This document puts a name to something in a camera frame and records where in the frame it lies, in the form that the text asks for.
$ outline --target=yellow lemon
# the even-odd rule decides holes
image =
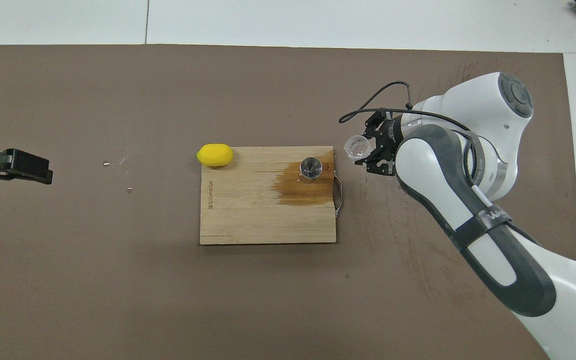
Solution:
[[[227,166],[233,160],[233,150],[224,143],[207,143],[197,152],[197,160],[207,167]]]

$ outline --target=brown table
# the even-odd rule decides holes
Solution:
[[[0,181],[0,359],[546,358],[395,178],[345,157],[363,121],[337,123],[393,80],[423,100],[494,71],[535,103],[498,203],[576,260],[561,54],[0,46],[0,151],[54,171],[50,186]],[[333,145],[338,242],[199,246],[210,142]]]

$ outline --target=velcro strap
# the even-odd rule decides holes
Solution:
[[[475,240],[492,228],[512,220],[501,207],[492,205],[481,210],[475,216],[459,226],[451,235],[452,244],[461,253]]]

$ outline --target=wooden cutting board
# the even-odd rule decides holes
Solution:
[[[337,241],[332,146],[233,147],[226,166],[201,170],[199,243],[286,244]],[[322,163],[310,180],[308,157]]]

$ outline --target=brown stain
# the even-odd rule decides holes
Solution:
[[[271,189],[277,193],[279,205],[308,207],[332,201],[332,186],[335,177],[332,150],[313,155],[321,162],[322,171],[318,178],[309,179],[301,175],[302,160],[290,162],[277,175]]]

